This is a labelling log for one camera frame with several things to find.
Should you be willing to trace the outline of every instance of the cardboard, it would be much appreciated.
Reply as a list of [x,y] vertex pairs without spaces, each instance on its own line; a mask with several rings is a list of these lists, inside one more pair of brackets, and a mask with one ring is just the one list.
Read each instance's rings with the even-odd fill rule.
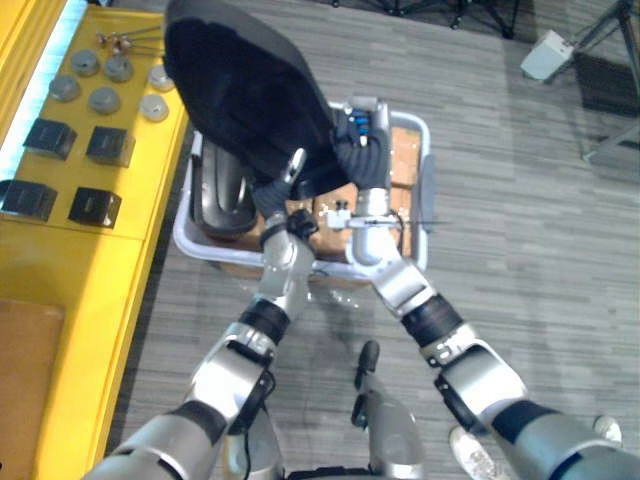
[[420,165],[420,132],[394,127],[391,137],[391,185],[411,187],[416,183]]
[[[393,187],[391,189],[391,210],[395,210],[404,222],[403,239],[402,239],[402,256],[411,255],[411,227],[409,220],[411,219],[411,191],[406,188]],[[400,231],[391,230],[396,244],[400,241]]]
[[2,479],[31,478],[63,323],[61,308],[0,299]]

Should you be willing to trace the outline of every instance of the gray carpet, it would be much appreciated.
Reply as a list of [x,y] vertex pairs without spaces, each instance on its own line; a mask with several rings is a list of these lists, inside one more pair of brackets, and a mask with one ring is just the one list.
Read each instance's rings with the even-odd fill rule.
[[[584,110],[571,72],[553,85],[523,78],[525,43],[303,0],[234,3],[299,46],[328,98],[378,95],[428,123],[435,212],[447,222],[431,236],[430,278],[535,400],[585,424],[614,415],[638,452],[640,197],[637,185],[600,178],[580,158],[625,119]],[[536,18],[561,12],[573,28],[587,3],[595,15],[608,4],[536,2]],[[189,373],[256,288],[172,244],[178,192],[176,183],[109,448],[180,402]],[[349,414],[356,354],[373,337],[380,377],[416,414],[431,478],[466,478],[447,444],[454,420],[404,330],[368,289],[312,290],[281,343],[269,400],[288,467],[367,463],[366,436]]]

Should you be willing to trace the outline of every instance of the shoe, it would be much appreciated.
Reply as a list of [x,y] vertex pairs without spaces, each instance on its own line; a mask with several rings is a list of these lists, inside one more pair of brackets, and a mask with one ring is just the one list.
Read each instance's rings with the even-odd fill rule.
[[617,447],[622,448],[622,428],[615,418],[608,415],[600,415],[593,422],[593,431],[606,438]]
[[451,430],[449,445],[458,464],[472,480],[511,480],[476,437],[464,428],[458,426]]

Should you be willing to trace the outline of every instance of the yellow table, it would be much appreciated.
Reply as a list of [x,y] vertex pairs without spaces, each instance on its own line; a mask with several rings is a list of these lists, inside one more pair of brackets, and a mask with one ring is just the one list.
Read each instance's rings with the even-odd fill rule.
[[[97,46],[98,31],[126,32],[161,23],[159,14],[90,7],[60,71],[71,72],[70,56],[80,49],[94,50],[104,65],[109,52]],[[58,192],[49,220],[0,216],[0,297],[66,310],[35,478],[78,478],[104,453],[187,123],[175,89],[162,94],[170,109],[164,121],[152,123],[137,113],[143,94],[158,93],[147,85],[146,76],[160,59],[130,58],[135,73],[128,82],[114,84],[102,72],[77,77],[79,98],[45,103],[41,118],[65,122],[78,134],[66,161],[26,153],[20,164],[16,178],[45,183]],[[122,98],[115,114],[102,116],[88,107],[90,92],[99,86],[111,86]],[[135,138],[128,168],[99,165],[85,156],[96,125],[126,128]],[[121,197],[113,229],[67,219],[79,186]]]

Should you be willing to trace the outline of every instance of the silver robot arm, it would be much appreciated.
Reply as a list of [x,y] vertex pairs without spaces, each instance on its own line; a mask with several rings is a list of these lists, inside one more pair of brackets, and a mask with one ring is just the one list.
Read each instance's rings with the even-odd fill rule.
[[[293,184],[303,162],[304,151],[298,150],[278,185]],[[210,478],[225,435],[247,429],[273,389],[269,365],[308,296],[315,259],[309,233],[304,218],[271,214],[261,237],[264,273],[258,292],[198,365],[182,404],[152,418],[85,479]]]
[[[380,118],[388,109],[380,102],[369,101],[367,109],[374,128],[388,126],[388,118]],[[351,180],[358,185],[357,178]],[[640,479],[638,457],[571,417],[531,401],[518,374],[433,288],[424,272],[400,256],[389,230],[394,223],[389,190],[382,180],[376,183],[360,188],[353,215],[338,210],[329,221],[335,228],[354,229],[347,258],[370,279],[428,365],[439,371],[434,384],[458,422],[468,431],[491,434],[523,479]]]

